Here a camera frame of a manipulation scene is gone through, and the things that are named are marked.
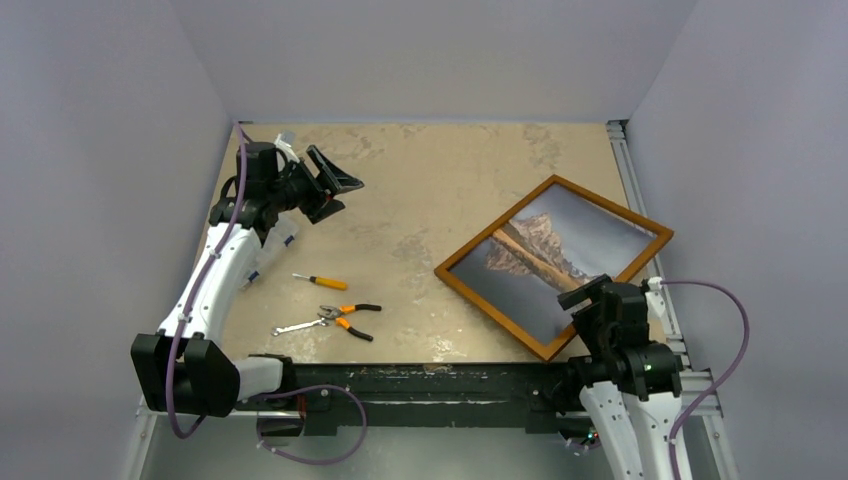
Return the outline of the yellow handled screwdriver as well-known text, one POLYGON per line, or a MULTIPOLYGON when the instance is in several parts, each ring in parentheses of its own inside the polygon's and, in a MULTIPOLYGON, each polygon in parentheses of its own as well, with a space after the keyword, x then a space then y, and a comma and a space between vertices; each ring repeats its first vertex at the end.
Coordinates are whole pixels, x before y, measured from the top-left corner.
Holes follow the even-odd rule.
POLYGON ((325 288, 334 289, 334 290, 345 291, 345 290, 348 289, 348 284, 344 281, 341 281, 341 280, 336 280, 336 279, 331 279, 331 278, 326 278, 326 277, 321 277, 321 276, 303 275, 303 274, 298 274, 298 273, 293 273, 292 277, 299 279, 299 280, 305 280, 305 281, 308 281, 312 284, 315 284, 315 285, 318 285, 318 286, 321 286, 321 287, 325 287, 325 288))

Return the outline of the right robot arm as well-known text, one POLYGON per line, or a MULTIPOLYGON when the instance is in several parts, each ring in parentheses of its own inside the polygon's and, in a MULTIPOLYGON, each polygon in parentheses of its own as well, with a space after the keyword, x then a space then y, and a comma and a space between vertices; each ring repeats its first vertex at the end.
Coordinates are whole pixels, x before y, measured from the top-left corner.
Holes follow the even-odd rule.
POLYGON ((678 419, 682 363, 650 337, 650 316, 665 311, 661 286, 601 275, 557 297, 589 351, 567 362, 561 392, 589 414, 616 479, 692 476, 678 419))

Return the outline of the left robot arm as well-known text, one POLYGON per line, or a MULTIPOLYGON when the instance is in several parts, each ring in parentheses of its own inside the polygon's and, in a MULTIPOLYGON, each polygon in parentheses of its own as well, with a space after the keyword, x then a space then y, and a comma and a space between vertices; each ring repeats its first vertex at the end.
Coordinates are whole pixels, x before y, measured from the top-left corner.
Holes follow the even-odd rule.
POLYGON ((226 417, 257 396, 275 409, 297 399, 287 357, 253 354, 233 361, 220 343, 237 291, 297 234, 284 213, 298 210, 316 224, 344 209, 340 195, 364 186, 316 146, 306 156, 310 165, 281 140, 239 148, 236 173, 210 210, 206 241, 184 291, 156 331, 137 335, 131 345, 149 409, 226 417))

